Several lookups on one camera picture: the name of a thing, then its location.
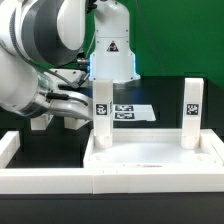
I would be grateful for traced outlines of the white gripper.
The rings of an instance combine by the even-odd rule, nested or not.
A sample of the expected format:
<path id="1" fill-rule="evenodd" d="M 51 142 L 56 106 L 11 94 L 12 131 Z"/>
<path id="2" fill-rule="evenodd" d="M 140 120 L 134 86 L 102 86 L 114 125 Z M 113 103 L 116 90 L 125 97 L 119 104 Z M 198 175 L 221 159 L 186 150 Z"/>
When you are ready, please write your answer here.
<path id="1" fill-rule="evenodd" d="M 75 119 L 93 119 L 93 100 L 79 92 L 49 92 L 46 98 L 50 101 L 48 112 L 55 116 Z"/>

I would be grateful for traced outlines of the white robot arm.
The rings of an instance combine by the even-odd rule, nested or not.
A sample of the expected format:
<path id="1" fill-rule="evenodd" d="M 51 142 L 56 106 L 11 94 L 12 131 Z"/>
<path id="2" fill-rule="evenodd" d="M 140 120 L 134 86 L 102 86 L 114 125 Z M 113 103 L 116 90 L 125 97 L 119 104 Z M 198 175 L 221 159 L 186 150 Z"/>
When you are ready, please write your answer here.
<path id="1" fill-rule="evenodd" d="M 0 107 L 20 116 L 42 114 L 90 120 L 92 99 L 69 82 L 62 91 L 58 73 L 43 63 L 62 66 L 81 51 L 86 15 L 95 21 L 90 79 L 115 83 L 137 80 L 129 47 L 129 11 L 117 0 L 0 0 Z"/>

